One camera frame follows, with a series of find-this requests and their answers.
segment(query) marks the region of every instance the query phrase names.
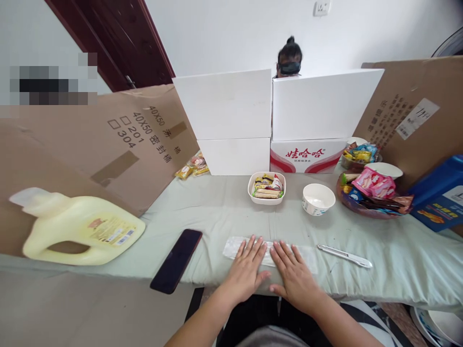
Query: cardboard box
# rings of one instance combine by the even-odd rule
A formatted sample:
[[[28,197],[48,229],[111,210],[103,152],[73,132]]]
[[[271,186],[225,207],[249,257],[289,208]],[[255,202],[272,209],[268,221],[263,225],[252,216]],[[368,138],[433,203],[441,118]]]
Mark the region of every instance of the cardboard box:
[[[385,72],[354,136],[383,147],[383,161],[404,172],[396,180],[399,188],[410,188],[450,156],[463,153],[463,57],[362,67]]]
[[[352,136],[382,74],[356,69],[273,80],[273,140]]]
[[[35,220],[8,201],[14,193],[96,196],[140,216],[198,150],[172,84],[102,95],[94,106],[3,106],[0,118],[4,254],[22,255]]]
[[[270,138],[198,140],[212,175],[251,176],[269,170]]]
[[[272,141],[270,171],[330,174],[334,171],[347,143],[347,138]]]
[[[198,140],[269,138],[272,71],[173,79]]]

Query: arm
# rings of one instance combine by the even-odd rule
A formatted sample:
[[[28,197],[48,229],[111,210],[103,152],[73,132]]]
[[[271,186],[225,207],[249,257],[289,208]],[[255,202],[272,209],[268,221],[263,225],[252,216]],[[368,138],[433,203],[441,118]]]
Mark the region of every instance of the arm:
[[[285,286],[272,284],[270,291],[311,316],[334,347],[382,347],[382,344],[356,322],[312,278],[298,249],[274,242],[270,254]]]
[[[224,283],[170,338],[165,347],[212,346],[235,306],[249,299],[262,281],[270,277],[269,271],[257,274],[267,244],[262,243],[262,237],[256,243],[255,239],[253,235],[247,246],[243,241]]]

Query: smartphone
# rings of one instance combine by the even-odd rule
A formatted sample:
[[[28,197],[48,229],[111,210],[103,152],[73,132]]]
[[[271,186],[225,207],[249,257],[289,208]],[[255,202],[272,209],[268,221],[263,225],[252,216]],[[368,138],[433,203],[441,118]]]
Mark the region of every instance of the smartphone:
[[[166,294],[174,292],[202,236],[203,233],[196,230],[186,229],[182,232],[151,281],[151,289]]]

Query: hand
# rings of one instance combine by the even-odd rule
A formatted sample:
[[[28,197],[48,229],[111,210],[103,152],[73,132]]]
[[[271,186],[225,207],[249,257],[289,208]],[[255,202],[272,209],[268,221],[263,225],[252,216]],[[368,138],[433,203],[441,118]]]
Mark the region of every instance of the hand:
[[[233,307],[249,299],[260,284],[270,277],[269,271],[257,274],[267,250],[267,244],[263,243],[262,236],[256,243],[254,243],[255,239],[256,237],[253,235],[247,246],[246,240],[241,243],[227,278],[217,289],[225,300],[231,301],[230,304]]]
[[[272,284],[270,291],[289,301],[299,311],[313,316],[328,295],[312,278],[296,246],[292,245],[291,249],[294,254],[283,241],[273,243],[270,255],[285,286]]]

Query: pink snack package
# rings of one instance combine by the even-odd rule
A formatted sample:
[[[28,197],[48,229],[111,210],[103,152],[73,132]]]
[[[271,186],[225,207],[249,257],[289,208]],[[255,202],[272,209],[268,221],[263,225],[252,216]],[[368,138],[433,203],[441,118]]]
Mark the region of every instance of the pink snack package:
[[[394,180],[387,176],[384,181],[373,186],[370,191],[376,198],[390,199],[395,195]]]
[[[370,169],[369,167],[365,167],[362,173],[360,174],[360,176],[358,176],[352,182],[352,184],[365,195],[375,196],[373,192],[371,191],[371,189],[379,185],[381,182],[385,181],[386,179],[387,179],[386,176],[383,176],[382,174],[377,173],[376,171]]]

